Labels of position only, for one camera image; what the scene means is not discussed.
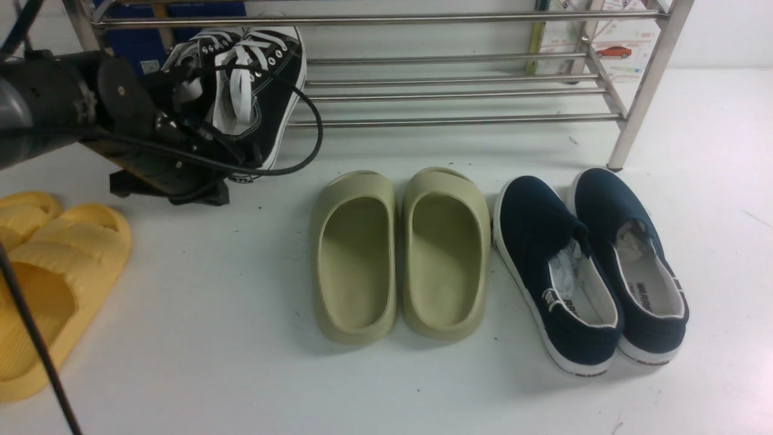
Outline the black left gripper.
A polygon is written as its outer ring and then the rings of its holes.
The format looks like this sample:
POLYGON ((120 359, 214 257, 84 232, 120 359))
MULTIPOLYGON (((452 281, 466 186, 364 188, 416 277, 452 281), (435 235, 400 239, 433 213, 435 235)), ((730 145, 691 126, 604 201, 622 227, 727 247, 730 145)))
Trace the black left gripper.
POLYGON ((209 120, 185 112, 175 90, 184 80, 214 69, 176 67, 138 77, 124 58, 101 56, 80 66, 95 98, 95 129, 89 149, 119 166, 111 174, 113 195, 160 196, 174 205, 229 204, 228 173, 191 162, 188 156, 217 164, 243 164, 241 148, 209 120))

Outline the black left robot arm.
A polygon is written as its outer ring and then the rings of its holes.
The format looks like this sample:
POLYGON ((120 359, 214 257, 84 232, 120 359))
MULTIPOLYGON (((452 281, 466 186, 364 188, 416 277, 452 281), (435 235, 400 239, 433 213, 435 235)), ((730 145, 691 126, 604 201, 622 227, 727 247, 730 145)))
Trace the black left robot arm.
POLYGON ((183 101, 183 85, 214 78, 212 66, 191 61, 138 76, 128 60, 102 51, 36 50, 3 61, 2 168, 80 143, 119 167, 109 176, 115 196, 226 205, 227 177, 263 159, 248 159, 183 101))

